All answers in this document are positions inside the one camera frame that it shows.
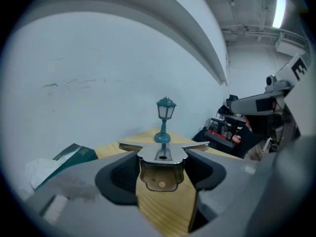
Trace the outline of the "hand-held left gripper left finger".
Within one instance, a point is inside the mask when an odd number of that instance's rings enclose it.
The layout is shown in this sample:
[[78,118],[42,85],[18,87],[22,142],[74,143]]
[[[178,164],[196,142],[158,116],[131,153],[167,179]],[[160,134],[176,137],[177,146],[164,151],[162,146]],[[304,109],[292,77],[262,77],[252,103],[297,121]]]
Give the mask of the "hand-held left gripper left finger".
[[138,208],[135,152],[66,168],[26,201],[43,230],[57,237],[158,237]]

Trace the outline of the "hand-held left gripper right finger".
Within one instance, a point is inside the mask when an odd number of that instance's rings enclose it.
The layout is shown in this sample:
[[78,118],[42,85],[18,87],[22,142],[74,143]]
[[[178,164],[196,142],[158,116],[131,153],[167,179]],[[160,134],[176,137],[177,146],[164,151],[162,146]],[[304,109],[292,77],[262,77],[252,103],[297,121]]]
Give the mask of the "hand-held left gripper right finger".
[[196,191],[193,237],[297,236],[316,196],[316,138],[260,162],[188,150]]

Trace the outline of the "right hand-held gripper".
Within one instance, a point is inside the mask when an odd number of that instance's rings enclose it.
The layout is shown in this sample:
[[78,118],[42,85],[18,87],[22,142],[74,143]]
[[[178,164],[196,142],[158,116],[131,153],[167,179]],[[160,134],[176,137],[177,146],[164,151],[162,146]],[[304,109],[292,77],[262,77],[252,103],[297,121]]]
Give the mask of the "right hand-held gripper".
[[266,78],[265,93],[235,100],[234,114],[292,114],[301,135],[312,134],[312,70],[296,54],[275,74]]

